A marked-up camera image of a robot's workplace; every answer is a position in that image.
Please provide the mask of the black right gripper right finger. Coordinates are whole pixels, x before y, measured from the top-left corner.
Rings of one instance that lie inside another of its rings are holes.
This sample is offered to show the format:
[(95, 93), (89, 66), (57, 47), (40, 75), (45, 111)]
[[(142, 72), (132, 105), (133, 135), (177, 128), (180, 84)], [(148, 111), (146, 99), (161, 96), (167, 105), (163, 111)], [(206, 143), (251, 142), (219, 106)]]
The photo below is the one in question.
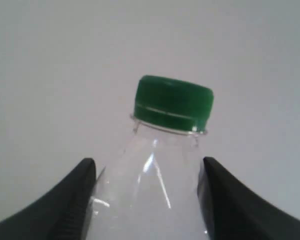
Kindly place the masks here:
[(300, 240), (300, 220), (254, 193), (213, 157), (204, 157), (197, 196), (210, 240)]

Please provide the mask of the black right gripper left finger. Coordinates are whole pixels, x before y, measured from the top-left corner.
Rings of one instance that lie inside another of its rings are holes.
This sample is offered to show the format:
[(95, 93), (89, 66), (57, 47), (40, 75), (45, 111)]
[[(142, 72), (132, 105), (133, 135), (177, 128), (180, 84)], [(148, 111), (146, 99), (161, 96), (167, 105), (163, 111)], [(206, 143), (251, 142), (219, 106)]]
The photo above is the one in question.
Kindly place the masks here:
[(0, 222), (0, 240), (83, 240), (96, 163), (84, 158), (56, 186)]

